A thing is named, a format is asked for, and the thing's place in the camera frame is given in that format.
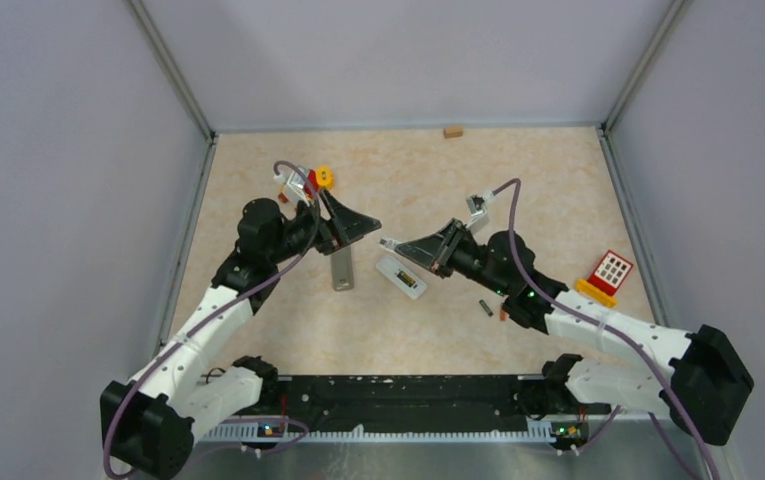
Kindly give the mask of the white remote control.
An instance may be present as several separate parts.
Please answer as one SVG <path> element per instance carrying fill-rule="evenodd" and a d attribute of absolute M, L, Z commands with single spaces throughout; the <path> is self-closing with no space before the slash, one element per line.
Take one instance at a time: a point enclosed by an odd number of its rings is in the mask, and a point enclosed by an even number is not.
<path fill-rule="evenodd" d="M 386 279 L 412 300 L 419 299 L 428 288 L 425 281 L 392 256 L 385 255 L 381 257 L 376 262 L 375 267 Z"/>

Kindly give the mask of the grey remote battery cover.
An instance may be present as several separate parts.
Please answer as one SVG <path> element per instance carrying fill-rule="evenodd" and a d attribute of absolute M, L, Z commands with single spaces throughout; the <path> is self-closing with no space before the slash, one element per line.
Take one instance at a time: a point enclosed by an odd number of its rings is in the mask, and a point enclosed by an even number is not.
<path fill-rule="evenodd" d="M 355 287 L 352 248 L 345 246 L 330 256 L 332 288 L 336 292 Z"/>

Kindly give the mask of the dark green AA battery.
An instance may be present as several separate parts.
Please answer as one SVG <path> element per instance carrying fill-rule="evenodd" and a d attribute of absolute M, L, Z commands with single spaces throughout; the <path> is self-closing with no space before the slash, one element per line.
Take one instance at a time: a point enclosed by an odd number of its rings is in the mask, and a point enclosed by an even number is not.
<path fill-rule="evenodd" d="M 480 299 L 478 301 L 478 304 L 480 305 L 480 307 L 482 308 L 482 310 L 485 312 L 485 314 L 488 317 L 492 317 L 494 315 L 493 310 L 489 307 L 489 305 L 487 304 L 485 300 Z"/>

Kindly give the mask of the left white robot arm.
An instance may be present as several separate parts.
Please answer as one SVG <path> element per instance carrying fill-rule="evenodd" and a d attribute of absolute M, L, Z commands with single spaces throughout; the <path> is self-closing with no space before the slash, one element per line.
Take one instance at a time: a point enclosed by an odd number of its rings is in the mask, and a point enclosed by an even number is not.
<path fill-rule="evenodd" d="M 117 459 L 155 479 L 172 479 L 195 445 L 236 412 L 266 413 L 277 404 L 274 369 L 243 358 L 217 379 L 202 375 L 227 340 L 261 309 L 290 269 L 315 250 L 331 255 L 380 229 L 380 220 L 343 205 L 328 190 L 292 218 L 268 198 L 249 201 L 237 239 L 194 313 L 156 357 L 100 396 L 103 467 Z"/>

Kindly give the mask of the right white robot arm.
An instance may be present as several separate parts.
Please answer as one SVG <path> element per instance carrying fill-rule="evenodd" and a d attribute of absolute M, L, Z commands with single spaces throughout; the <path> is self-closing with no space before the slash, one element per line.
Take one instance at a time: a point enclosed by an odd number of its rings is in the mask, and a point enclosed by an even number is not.
<path fill-rule="evenodd" d="M 686 434 L 724 446 L 755 381 L 728 336 L 702 325 L 690 332 L 607 308 L 534 266 L 535 255 L 510 230 L 481 244 L 456 219 L 416 240 L 381 240 L 400 257 L 440 277 L 460 274 L 502 296 L 507 318 L 525 329 L 572 339 L 628 362 L 614 367 L 563 354 L 542 372 L 547 404 L 570 412 L 578 404 L 612 404 L 667 415 Z"/>

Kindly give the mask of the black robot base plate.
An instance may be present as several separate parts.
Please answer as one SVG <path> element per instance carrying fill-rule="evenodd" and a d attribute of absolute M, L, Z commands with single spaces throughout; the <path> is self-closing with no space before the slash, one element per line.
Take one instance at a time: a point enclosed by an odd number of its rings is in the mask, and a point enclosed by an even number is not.
<path fill-rule="evenodd" d="M 536 375 L 294 375 L 264 384 L 241 416 L 285 416 L 313 433 L 523 432 L 549 416 L 608 415 Z"/>

